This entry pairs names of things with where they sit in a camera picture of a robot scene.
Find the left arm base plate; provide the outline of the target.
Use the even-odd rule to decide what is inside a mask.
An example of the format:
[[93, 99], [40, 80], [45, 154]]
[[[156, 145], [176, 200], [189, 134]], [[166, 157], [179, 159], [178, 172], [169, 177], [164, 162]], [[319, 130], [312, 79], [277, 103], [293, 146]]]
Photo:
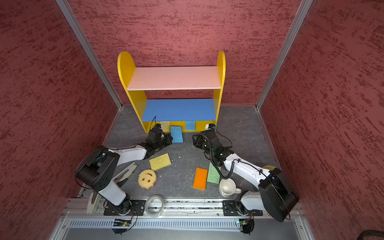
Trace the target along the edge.
[[109, 201], [104, 203], [104, 216], [142, 216], [145, 211], [146, 200], [130, 200], [123, 201], [120, 205], [115, 206]]

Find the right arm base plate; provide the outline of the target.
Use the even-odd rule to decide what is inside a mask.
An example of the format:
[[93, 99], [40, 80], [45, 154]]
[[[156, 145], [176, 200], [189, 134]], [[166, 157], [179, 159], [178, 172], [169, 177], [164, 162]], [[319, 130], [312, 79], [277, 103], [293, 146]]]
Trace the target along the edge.
[[263, 211], [247, 210], [239, 201], [224, 200], [222, 201], [224, 216], [242, 216], [242, 217], [261, 217]]

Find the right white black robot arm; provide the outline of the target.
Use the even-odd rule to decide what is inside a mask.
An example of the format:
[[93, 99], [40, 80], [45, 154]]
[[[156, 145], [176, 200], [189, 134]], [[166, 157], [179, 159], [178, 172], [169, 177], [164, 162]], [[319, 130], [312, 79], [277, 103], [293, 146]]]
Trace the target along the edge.
[[235, 152], [231, 147], [224, 147], [214, 129], [205, 130], [192, 136], [193, 145], [203, 150], [211, 162], [220, 181], [230, 181], [237, 175], [250, 184], [256, 191], [235, 188], [222, 191], [223, 196], [236, 195], [234, 211], [240, 216], [251, 216], [254, 212], [265, 211], [278, 222], [289, 220], [291, 211], [299, 202], [300, 197], [286, 179], [282, 170], [269, 170], [252, 164]]

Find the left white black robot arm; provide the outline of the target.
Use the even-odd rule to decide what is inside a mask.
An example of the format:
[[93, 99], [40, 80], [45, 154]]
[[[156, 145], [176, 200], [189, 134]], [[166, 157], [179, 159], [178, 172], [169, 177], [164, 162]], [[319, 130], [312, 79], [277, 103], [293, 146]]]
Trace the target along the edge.
[[171, 145], [172, 141], [171, 134], [164, 133], [162, 126], [156, 124], [144, 142], [119, 149], [97, 147], [79, 164], [75, 178], [122, 212], [130, 208], [130, 197], [113, 181], [117, 166], [149, 159], [157, 151]]

